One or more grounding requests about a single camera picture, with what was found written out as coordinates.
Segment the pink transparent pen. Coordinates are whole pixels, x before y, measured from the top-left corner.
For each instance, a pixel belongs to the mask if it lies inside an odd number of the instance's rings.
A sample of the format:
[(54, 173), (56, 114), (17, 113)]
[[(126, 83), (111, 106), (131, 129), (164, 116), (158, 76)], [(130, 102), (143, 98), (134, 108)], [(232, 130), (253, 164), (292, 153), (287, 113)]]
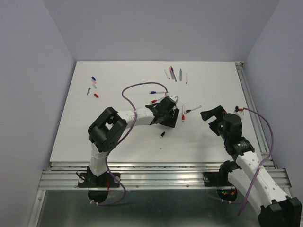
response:
[(170, 75), (171, 75), (172, 80), (174, 81), (174, 80), (175, 80), (175, 76), (174, 76), (174, 74), (173, 74), (173, 72), (172, 72), (171, 67), (169, 68), (169, 72), (170, 72)]

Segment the blue cap whiteboard marker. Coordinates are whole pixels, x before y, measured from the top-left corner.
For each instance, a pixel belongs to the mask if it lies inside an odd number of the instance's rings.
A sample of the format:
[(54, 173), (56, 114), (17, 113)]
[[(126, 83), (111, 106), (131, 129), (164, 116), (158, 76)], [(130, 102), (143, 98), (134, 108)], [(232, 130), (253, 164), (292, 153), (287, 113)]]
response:
[(149, 94), (165, 94), (165, 91), (150, 91)]

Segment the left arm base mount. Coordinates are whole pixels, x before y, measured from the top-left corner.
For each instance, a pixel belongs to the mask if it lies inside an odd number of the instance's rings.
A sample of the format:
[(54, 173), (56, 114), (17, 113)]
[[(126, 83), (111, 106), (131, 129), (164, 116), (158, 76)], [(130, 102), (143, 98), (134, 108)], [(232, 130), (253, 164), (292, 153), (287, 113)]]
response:
[(119, 183), (105, 172), (101, 176), (94, 176), (90, 171), (76, 172), (78, 176), (78, 187), (88, 189), (88, 198), (96, 205), (106, 204), (111, 188), (119, 188)]

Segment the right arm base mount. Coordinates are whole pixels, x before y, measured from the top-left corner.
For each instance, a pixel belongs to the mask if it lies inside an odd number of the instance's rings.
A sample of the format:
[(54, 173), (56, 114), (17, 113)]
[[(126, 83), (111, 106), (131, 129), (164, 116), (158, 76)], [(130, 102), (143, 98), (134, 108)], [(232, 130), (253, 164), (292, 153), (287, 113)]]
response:
[(236, 202), (238, 196), (237, 188), (228, 180), (228, 174), (240, 169), (235, 161), (225, 161), (220, 165), (218, 171), (203, 172), (204, 186), (216, 187), (218, 199), (230, 204), (240, 205)]

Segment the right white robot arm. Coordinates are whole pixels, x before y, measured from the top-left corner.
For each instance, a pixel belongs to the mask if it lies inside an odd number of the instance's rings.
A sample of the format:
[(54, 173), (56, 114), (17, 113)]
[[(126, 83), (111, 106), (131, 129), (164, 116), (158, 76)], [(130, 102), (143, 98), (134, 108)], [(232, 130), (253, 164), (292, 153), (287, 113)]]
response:
[(262, 227), (299, 227), (302, 204), (280, 188), (264, 168), (268, 157), (259, 159), (253, 145), (242, 135), (243, 111), (244, 108), (237, 106), (234, 113), (228, 113), (218, 106), (200, 113), (203, 121), (215, 117), (209, 128), (223, 139), (224, 148), (232, 157), (217, 172), (203, 172), (204, 185), (235, 187), (244, 196), (240, 210), (249, 203)]

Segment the blue ballpoint pen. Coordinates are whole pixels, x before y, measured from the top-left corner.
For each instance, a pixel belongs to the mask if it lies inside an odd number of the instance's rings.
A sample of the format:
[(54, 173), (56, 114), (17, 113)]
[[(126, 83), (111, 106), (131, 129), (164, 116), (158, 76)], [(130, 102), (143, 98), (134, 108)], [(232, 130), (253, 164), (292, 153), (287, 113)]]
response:
[(177, 82), (177, 79), (176, 79), (176, 76), (174, 73), (174, 69), (171, 66), (170, 66), (170, 72), (171, 72), (171, 75), (172, 75), (173, 79), (175, 80), (175, 82)]

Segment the light blue transparent pen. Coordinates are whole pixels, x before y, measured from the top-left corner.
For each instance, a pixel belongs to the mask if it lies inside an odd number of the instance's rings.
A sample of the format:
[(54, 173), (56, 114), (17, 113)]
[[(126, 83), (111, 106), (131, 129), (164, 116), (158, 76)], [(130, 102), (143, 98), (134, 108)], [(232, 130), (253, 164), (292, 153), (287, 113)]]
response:
[(179, 81), (182, 81), (182, 69), (179, 70)]

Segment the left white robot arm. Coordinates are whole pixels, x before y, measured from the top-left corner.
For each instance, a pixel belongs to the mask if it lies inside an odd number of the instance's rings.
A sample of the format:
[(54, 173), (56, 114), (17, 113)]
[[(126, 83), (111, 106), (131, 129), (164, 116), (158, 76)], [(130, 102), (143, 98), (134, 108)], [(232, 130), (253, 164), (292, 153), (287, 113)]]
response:
[(126, 129), (141, 125), (160, 124), (175, 128), (179, 109), (178, 96), (167, 96), (160, 102), (146, 105), (137, 110), (116, 111), (106, 108), (88, 128), (92, 152), (88, 171), (89, 181), (94, 186), (105, 182), (106, 157), (120, 141)]

